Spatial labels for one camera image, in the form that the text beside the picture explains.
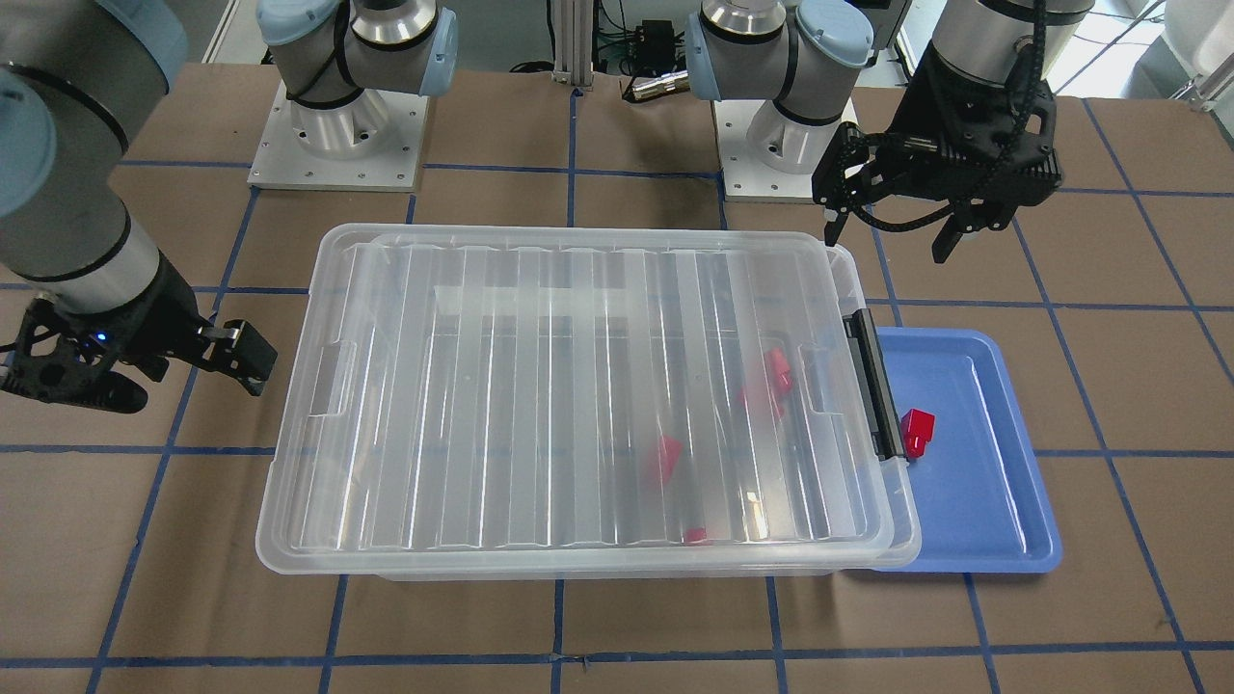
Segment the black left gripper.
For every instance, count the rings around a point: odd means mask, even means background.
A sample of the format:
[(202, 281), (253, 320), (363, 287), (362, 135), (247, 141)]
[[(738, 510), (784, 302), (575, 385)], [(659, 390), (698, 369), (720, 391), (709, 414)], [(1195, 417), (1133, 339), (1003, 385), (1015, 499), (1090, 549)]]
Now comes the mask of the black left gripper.
[(1055, 149), (1058, 104), (1041, 67), (1016, 58), (1002, 82), (983, 84), (926, 58), (884, 132), (843, 122), (814, 175), (824, 207), (824, 245), (834, 247), (849, 216), (891, 195), (943, 203), (930, 242), (937, 264), (967, 231), (1000, 228), (1022, 206), (1037, 206), (1062, 184)]

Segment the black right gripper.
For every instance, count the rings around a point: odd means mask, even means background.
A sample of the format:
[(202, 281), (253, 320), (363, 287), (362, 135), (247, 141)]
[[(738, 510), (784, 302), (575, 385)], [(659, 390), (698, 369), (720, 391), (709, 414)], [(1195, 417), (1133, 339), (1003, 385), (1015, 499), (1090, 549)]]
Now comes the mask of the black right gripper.
[(204, 317), (197, 296), (165, 254), (158, 256), (151, 285), (120, 307), (67, 312), (51, 299), (31, 300), (12, 352), (2, 391), (116, 414), (139, 412), (148, 403), (144, 387), (116, 372), (118, 363), (158, 383), (169, 361), (186, 361), (232, 378), (258, 398), (278, 359), (255, 325), (230, 320), (213, 326)]

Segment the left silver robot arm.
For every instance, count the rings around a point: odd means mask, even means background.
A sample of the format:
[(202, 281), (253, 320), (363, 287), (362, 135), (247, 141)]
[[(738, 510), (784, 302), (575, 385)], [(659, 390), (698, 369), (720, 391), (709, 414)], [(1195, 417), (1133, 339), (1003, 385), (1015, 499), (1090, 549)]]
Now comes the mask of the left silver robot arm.
[(1062, 184), (1046, 74), (1088, 1), (948, 1), (888, 127), (843, 116), (875, 51), (847, 1), (705, 1), (684, 23), (697, 98), (763, 104), (750, 135), (764, 162), (811, 177), (834, 246), (847, 220), (887, 233), (930, 225), (944, 263), (966, 233), (1001, 231)]

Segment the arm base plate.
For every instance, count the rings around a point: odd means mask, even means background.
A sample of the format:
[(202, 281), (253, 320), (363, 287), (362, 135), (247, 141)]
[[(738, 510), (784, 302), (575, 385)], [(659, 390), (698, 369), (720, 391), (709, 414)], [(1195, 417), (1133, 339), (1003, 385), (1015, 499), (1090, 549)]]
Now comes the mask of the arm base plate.
[(278, 85), (248, 183), (263, 190), (413, 193), (431, 98), (365, 91), (329, 110)]
[(770, 100), (714, 101), (724, 195), (737, 203), (812, 203), (812, 175), (839, 123), (858, 122), (847, 102), (830, 123), (811, 126), (786, 119)]

